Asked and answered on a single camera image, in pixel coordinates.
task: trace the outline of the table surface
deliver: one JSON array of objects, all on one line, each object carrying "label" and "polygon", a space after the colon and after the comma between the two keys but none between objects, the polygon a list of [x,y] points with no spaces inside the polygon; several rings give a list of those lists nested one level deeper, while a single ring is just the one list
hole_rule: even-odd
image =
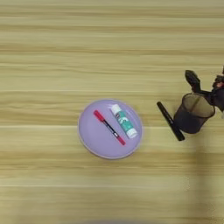
[{"label": "table surface", "polygon": [[[223,11],[223,0],[0,0],[1,223],[223,224],[221,113],[178,142],[156,106],[174,114],[186,69],[211,89]],[[79,114],[101,98],[141,116],[132,156],[81,145]]]}]

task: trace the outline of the black marker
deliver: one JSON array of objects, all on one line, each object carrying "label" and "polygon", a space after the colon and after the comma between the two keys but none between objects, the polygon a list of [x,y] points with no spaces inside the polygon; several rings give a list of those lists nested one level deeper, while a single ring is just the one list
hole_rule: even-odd
[{"label": "black marker", "polygon": [[162,104],[161,101],[157,102],[157,106],[160,109],[161,113],[163,114],[165,120],[168,122],[168,124],[171,127],[171,130],[173,132],[173,134],[176,136],[176,138],[179,141],[183,141],[185,140],[184,135],[182,134],[182,132],[179,130],[179,127],[174,123],[174,121],[172,120],[171,116],[169,115],[168,111],[165,109],[164,105]]}]

